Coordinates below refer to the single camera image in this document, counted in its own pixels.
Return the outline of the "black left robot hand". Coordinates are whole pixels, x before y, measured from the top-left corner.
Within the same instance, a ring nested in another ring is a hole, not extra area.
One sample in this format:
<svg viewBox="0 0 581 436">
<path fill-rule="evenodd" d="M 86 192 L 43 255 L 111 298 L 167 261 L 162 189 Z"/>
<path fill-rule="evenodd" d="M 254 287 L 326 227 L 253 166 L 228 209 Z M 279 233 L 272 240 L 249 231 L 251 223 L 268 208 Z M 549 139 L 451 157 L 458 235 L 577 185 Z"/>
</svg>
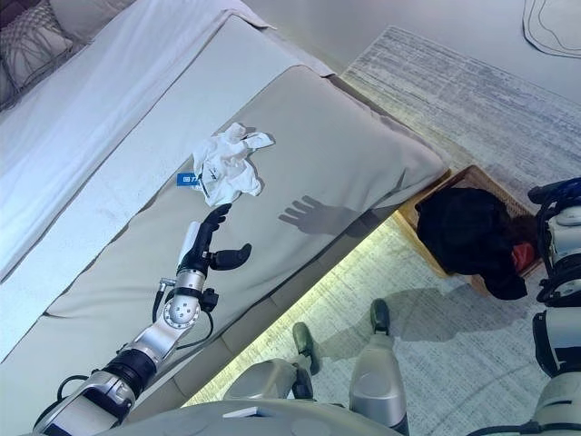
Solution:
<svg viewBox="0 0 581 436">
<path fill-rule="evenodd" d="M 200 224 L 191 249 L 185 253 L 177 266 L 177 273 L 184 270 L 195 270 L 204 276 L 208 270 L 230 271 L 244 265 L 251 256 L 251 244 L 246 243 L 239 250 L 211 251 L 212 236 L 226 221 L 231 203 L 218 206 L 211 211 Z"/>
</svg>

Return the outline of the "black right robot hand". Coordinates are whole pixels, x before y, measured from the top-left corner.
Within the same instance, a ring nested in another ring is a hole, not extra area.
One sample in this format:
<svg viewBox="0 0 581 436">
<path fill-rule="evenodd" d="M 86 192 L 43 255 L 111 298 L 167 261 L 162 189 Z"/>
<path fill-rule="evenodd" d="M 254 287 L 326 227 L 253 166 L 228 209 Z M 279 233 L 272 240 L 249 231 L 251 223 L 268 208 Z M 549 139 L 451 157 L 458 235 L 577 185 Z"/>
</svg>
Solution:
<svg viewBox="0 0 581 436">
<path fill-rule="evenodd" d="M 580 196 L 580 178 L 549 183 L 542 186 L 535 186 L 527 193 L 528 199 L 533 203 L 543 207 L 548 207 L 552 203 L 559 202 L 566 198 L 577 198 Z"/>
</svg>

